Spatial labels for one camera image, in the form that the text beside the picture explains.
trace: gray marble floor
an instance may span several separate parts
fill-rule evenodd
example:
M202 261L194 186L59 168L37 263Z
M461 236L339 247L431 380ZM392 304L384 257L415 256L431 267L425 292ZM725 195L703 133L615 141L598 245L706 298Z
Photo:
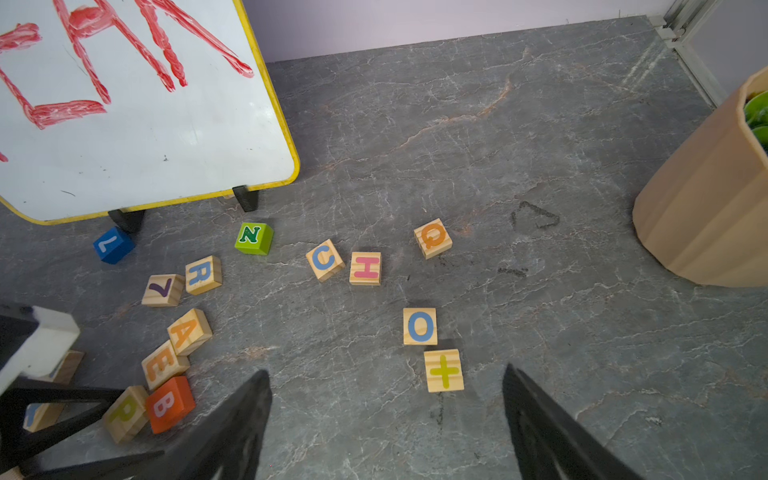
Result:
M632 203L707 106L644 18L288 61L270 73L302 172L263 193L152 210L116 266L91 220L36 227L0 211L0 296L71 312L82 385L143 384L165 328L203 309L197 408L180 429L112 445L94 426L43 465L171 445L256 369L274 404L257 478L519 478L501 375L514 361L646 478L764 478L768 292L697 286L638 243ZM440 217L453 248L424 260ZM268 257L233 248L275 229ZM383 253L381 287L314 279L331 238ZM173 309L140 304L149 275L210 254L224 285ZM402 308L434 306L466 389L426 391Z

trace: letter b block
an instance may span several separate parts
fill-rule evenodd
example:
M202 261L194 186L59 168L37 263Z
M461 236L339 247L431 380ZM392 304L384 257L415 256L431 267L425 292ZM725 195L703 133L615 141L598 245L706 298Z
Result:
M177 356L173 345L168 340L142 360L141 368L144 370L144 376L147 377L149 390L155 390L168 379L186 372L190 368L190 361L186 356Z
M310 262L312 271L321 282L325 282L334 274L344 268L344 262L341 255L336 251L333 242L328 239L312 249L306 259Z
M147 398L152 432L162 433L181 421L195 407L190 383L185 376L174 377Z
M221 286L221 262L211 255L187 265L187 292L200 295Z
M147 390L129 386L104 414L104 427L115 443L128 442L146 425Z

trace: black plastic foot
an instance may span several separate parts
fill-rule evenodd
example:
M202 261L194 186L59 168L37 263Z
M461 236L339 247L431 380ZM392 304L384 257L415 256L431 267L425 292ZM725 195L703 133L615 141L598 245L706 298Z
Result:
M109 217L125 233L136 233L141 230L141 222L144 220L145 211L124 212L122 210L110 210Z
M245 185L240 185L232 189L232 193L235 194L235 198L240 203L240 206L245 212L252 212L259 207L259 191L248 190Z

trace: plus sign block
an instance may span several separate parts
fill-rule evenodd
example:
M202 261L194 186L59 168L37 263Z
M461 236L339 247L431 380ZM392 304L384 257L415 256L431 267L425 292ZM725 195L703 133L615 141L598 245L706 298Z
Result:
M325 282L345 267L341 255L336 251L336 247L333 246L330 239L313 248L306 255L306 259L310 262L315 276L321 282Z
M437 310L402 309L402 344L437 345Z
M102 262L115 265L128 255L135 247L133 240L117 227L112 227L107 233L94 242L94 248Z
M427 390L430 393L464 389L462 361L457 349L424 352L424 363L427 367Z
M149 390L155 390L169 379L186 372L188 368L189 359L186 356L177 356L170 340L141 361L141 369L144 370Z
M249 255L267 255L275 231L266 223L243 223L237 234L235 248Z
M222 285L221 262L211 255L187 265L187 292L200 295Z
M188 356L214 336L203 310L193 308L168 327L170 342L178 356Z
M147 424L147 390L129 386L109 407L102 420L115 443L128 442Z
M420 226L413 231L413 234L416 235L416 241L419 242L419 247L422 249L426 259L430 259L453 247L453 240L451 240L448 232L445 231L445 227L439 218Z
M349 282L352 285L381 285L381 252L352 252L352 260L349 262Z
M171 429L194 410L190 383L185 376L174 377L147 398L147 414L153 433Z
M141 305L178 306L184 291L184 277L181 275L153 275L149 277Z

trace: light purple wall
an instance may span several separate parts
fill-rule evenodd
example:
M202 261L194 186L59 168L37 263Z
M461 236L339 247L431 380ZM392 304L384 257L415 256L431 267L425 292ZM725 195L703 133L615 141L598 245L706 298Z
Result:
M673 0L243 0L266 61L662 15Z

